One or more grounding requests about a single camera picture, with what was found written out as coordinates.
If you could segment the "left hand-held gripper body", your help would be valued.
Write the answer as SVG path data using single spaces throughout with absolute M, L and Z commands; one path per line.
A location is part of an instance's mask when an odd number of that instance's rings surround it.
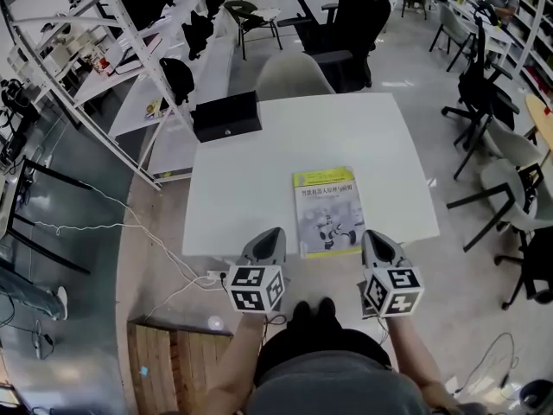
M 280 265 L 234 265 L 226 276 L 226 291 L 237 312 L 267 315 L 286 290 Z

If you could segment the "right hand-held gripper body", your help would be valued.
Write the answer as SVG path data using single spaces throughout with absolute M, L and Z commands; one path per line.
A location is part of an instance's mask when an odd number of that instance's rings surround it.
M 363 317 L 392 318 L 412 315 L 423 296 L 420 269 L 373 267 L 363 270 L 359 285 Z

